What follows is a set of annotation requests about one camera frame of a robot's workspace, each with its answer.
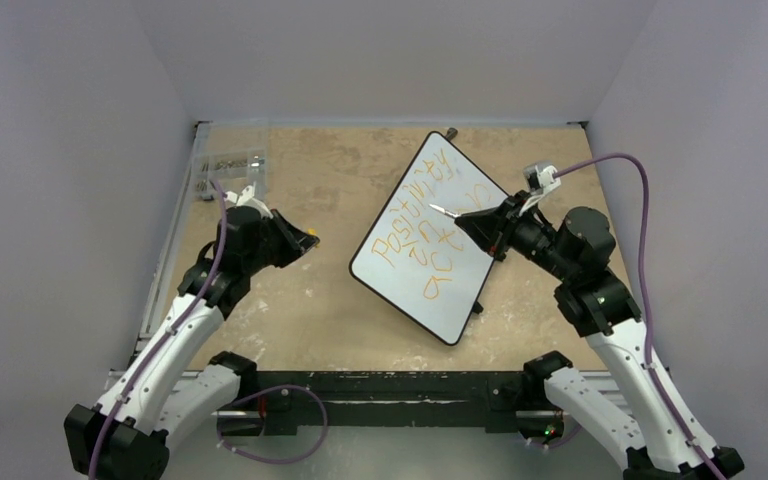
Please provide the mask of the white board marker pen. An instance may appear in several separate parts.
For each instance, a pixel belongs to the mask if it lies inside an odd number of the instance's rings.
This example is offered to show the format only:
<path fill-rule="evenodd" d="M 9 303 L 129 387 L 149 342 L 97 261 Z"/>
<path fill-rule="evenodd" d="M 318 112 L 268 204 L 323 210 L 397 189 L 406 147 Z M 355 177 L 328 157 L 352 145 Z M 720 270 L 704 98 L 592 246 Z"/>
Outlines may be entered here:
<path fill-rule="evenodd" d="M 448 210 L 448 209 L 446 209 L 446 208 L 444 208 L 444 207 L 442 207 L 440 205 L 428 204 L 428 206 L 431 209 L 433 209 L 434 211 L 440 213 L 441 215 L 443 215 L 443 216 L 445 216 L 447 218 L 456 219 L 456 218 L 460 217 L 459 213 L 451 211 L 451 210 Z"/>

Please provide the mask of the white whiteboard black frame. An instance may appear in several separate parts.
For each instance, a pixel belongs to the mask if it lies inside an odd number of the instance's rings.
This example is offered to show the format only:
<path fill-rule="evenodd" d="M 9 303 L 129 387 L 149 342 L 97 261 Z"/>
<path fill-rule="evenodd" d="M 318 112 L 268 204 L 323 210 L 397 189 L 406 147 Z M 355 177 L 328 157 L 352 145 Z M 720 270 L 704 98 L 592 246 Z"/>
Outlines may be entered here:
<path fill-rule="evenodd" d="M 506 192 L 440 132 L 424 139 L 349 263 L 351 276 L 446 345 L 457 344 L 492 259 L 431 209 L 498 206 Z"/>

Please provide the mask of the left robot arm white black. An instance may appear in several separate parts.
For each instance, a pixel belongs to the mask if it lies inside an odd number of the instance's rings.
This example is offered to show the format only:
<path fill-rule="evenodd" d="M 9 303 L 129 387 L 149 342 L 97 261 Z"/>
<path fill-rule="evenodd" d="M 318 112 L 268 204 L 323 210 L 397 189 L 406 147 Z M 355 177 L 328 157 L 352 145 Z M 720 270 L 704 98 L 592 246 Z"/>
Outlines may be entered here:
<path fill-rule="evenodd" d="M 252 277 L 292 264 L 319 242 L 275 209 L 225 209 L 144 349 L 94 405 L 77 404 L 65 417 L 73 468 L 90 479 L 159 479 L 173 450 L 214 411 L 253 406 L 263 415 L 274 390 L 261 387 L 256 363 L 240 355 L 220 352 L 187 386 L 177 384 Z"/>

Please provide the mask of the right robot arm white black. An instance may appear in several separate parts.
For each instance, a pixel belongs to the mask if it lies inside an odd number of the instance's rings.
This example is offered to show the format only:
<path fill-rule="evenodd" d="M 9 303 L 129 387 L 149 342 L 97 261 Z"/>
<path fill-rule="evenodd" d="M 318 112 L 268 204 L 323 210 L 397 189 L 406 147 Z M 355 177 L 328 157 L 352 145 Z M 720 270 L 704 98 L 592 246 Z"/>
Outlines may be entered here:
<path fill-rule="evenodd" d="M 558 309 L 607 367 L 628 408 L 591 388 L 557 351 L 524 364 L 524 399 L 570 414 L 625 479 L 731 479 L 742 472 L 737 450 L 720 445 L 687 407 L 637 303 L 609 268 L 616 242 L 607 217 L 575 207 L 554 229 L 529 201 L 521 191 L 495 208 L 457 214 L 454 223 L 491 257 L 513 249 L 558 280 Z"/>

